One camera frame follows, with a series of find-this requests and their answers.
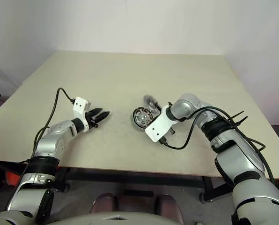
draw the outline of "table leg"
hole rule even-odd
[[[70,167],[61,167],[56,172],[56,179],[53,184],[53,189],[59,192],[67,193],[70,185],[66,183],[66,175],[70,171]]]
[[[202,181],[204,183],[205,192],[213,190],[213,182],[211,181],[211,177],[202,177]]]
[[[216,187],[214,189],[208,189],[207,190],[205,188],[205,193],[201,193],[200,194],[200,197],[199,197],[200,201],[202,203],[206,203],[206,202],[207,203],[211,203],[211,202],[213,202],[213,200],[215,198],[218,198],[218,197],[220,197],[222,195],[226,195],[226,194],[232,192],[233,188],[234,188],[233,186],[230,186],[227,183],[225,183],[225,184],[223,184],[221,186],[218,186],[218,187]]]

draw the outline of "beige tabletop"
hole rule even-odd
[[[30,157],[58,87],[111,113],[99,128],[70,143],[62,166],[219,176],[216,154],[197,127],[184,150],[172,150],[131,125],[131,113],[143,106],[145,94],[165,105],[190,92],[231,115],[244,110],[249,117],[240,129],[267,146],[263,155],[279,178],[279,138],[224,57],[209,55],[56,52],[0,108],[0,160]],[[50,124],[67,119],[73,119],[72,105],[61,93]],[[170,145],[184,143],[190,123],[174,125]]]

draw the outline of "wheel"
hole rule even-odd
[[[206,203],[205,200],[204,200],[204,193],[200,193],[200,195],[199,195],[199,200],[200,200],[200,202],[201,202],[202,204],[205,204],[205,203]]]
[[[200,194],[199,200],[200,200],[200,202],[201,202],[202,204],[205,204],[205,203],[212,203],[212,202],[213,202],[212,199],[210,199],[210,200],[208,200],[208,201],[205,201],[205,199],[204,199],[204,193],[201,193],[201,194]]]
[[[65,184],[65,189],[64,189],[64,193],[68,193],[68,191],[70,190],[70,185],[69,184]]]

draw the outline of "black wire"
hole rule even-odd
[[[215,111],[213,111],[213,110],[210,110],[210,109],[200,110],[200,112],[197,114],[196,118],[194,119],[193,123],[191,124],[191,128],[190,128],[190,131],[189,131],[189,133],[188,133],[188,135],[187,135],[187,138],[186,138],[186,141],[185,141],[184,145],[181,146],[181,147],[174,147],[174,146],[170,146],[170,145],[166,144],[165,146],[167,146],[167,147],[170,148],[170,149],[176,149],[176,150],[184,149],[184,148],[187,146],[188,142],[190,141],[191,134],[192,134],[192,132],[193,132],[193,130],[194,130],[195,124],[196,124],[197,121],[198,121],[198,118],[199,118],[200,115],[201,115],[202,113],[204,113],[205,111],[210,111],[210,112],[213,112],[214,114],[216,114],[217,116],[220,116],[217,112],[215,112]]]
[[[47,129],[53,115],[54,115],[54,112],[55,112],[55,109],[56,109],[56,105],[57,105],[57,101],[59,99],[59,92],[60,90],[62,90],[64,92],[64,94],[66,95],[66,97],[70,100],[70,102],[74,102],[74,99],[70,98],[68,96],[68,94],[66,93],[66,91],[63,89],[63,88],[58,88],[57,91],[56,91],[56,96],[55,96],[55,100],[54,100],[54,104],[53,104],[53,108],[52,108],[52,111],[50,113],[50,116],[45,124],[45,126],[41,129],[42,131],[40,132],[40,135],[36,141],[36,144],[34,145],[34,148],[33,148],[33,152],[32,152],[32,155],[31,155],[31,158],[34,156],[34,153],[35,153],[35,150],[37,149],[37,145],[38,145],[38,142],[40,141],[40,139],[43,137],[43,134],[45,132],[45,130]]]
[[[70,97],[68,96],[68,94],[66,93],[66,91],[65,91],[63,88],[58,88],[58,89],[57,89],[57,91],[56,91],[56,96],[55,96],[55,100],[54,100],[54,104],[53,104],[53,108],[52,108],[52,111],[51,111],[51,113],[50,113],[50,116],[49,116],[49,118],[48,118],[48,120],[47,120],[45,126],[44,126],[43,128],[41,128],[41,129],[37,132],[36,137],[35,137],[35,139],[34,139],[33,151],[32,151],[32,154],[31,154],[30,159],[32,159],[32,158],[34,157],[34,154],[35,154],[36,149],[37,149],[38,142],[39,142],[40,139],[43,137],[43,134],[44,134],[45,130],[48,128],[48,125],[49,125],[49,123],[50,123],[50,121],[51,121],[51,119],[52,119],[52,117],[53,117],[53,115],[54,115],[54,112],[55,112],[55,109],[56,109],[56,105],[57,105],[57,101],[58,101],[58,99],[59,99],[59,92],[60,92],[61,90],[64,92],[64,94],[66,95],[66,97],[70,100],[70,102],[74,104],[74,99],[70,98]],[[18,188],[18,185],[20,184],[20,182],[21,182],[21,180],[22,180],[23,175],[25,174],[27,168],[28,168],[29,165],[30,165],[31,160],[28,160],[28,159],[27,159],[26,162],[28,162],[28,164],[26,165],[25,169],[23,170],[23,172],[22,172],[22,174],[21,174],[21,176],[20,176],[20,179],[19,179],[19,181],[17,182],[17,185],[16,185],[16,187],[15,187],[14,190],[13,190],[13,193],[12,193],[11,196],[10,196],[10,199],[9,199],[9,201],[8,201],[8,204],[9,204],[9,202],[11,201],[13,195],[15,194],[15,192],[16,192],[16,190],[17,190],[17,188]]]
[[[222,114],[224,114],[230,124],[233,126],[234,130],[236,130],[248,143],[249,145],[255,150],[255,152],[259,155],[259,158],[260,160],[262,161],[262,163],[264,164],[266,170],[267,170],[267,173],[269,175],[269,178],[270,178],[270,181],[272,184],[274,184],[276,186],[276,183],[275,183],[275,179],[274,179],[274,176],[272,174],[272,171],[267,163],[267,161],[265,160],[264,156],[262,155],[262,153],[260,152],[261,150],[263,150],[265,148],[265,145],[262,144],[261,142],[259,141],[256,141],[254,139],[251,139],[251,138],[248,138],[241,130],[239,130],[239,128],[237,127],[236,123],[234,122],[233,118],[228,114],[226,113],[224,110],[220,109],[220,108],[217,108],[217,107],[214,107],[214,106],[206,106],[206,107],[202,107],[202,108],[199,108],[197,109],[196,111],[194,111],[187,119],[190,119],[192,118],[196,113],[200,112],[199,114],[197,114],[195,120],[193,121],[193,124],[191,126],[191,129],[190,129],[190,132],[189,132],[189,135],[185,141],[185,144],[182,146],[182,147],[173,147],[173,146],[170,146],[170,145],[166,145],[167,147],[171,148],[171,149],[177,149],[177,150],[180,150],[180,149],[184,149],[186,147],[186,145],[188,144],[189,142],[189,139],[191,138],[191,134],[192,134],[192,131],[193,131],[193,127],[195,125],[195,123],[197,122],[197,117],[201,115],[202,112],[206,111],[207,109],[214,109],[214,110],[217,110],[219,112],[221,112]],[[257,143],[259,145],[262,146],[262,148],[258,149],[254,144],[254,143]]]
[[[37,134],[36,134],[36,136],[35,136],[35,139],[34,139],[34,141],[33,141],[33,149],[35,149],[35,147],[36,147],[36,145],[37,145],[37,142],[39,141],[38,136],[39,136],[39,134],[42,132],[43,129],[44,129],[44,127],[42,127],[42,128],[37,132]]]

